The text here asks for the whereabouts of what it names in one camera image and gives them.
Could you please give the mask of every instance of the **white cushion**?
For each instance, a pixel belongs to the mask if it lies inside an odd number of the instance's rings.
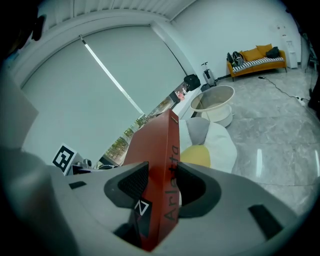
[[[204,146],[209,151],[212,169],[226,173],[232,172],[238,153],[226,128],[210,122]]]
[[[180,154],[192,146],[186,120],[179,120]]]

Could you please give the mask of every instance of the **white pillow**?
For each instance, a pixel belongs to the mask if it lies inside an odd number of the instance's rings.
[[[180,154],[192,146],[186,120],[179,120]]]

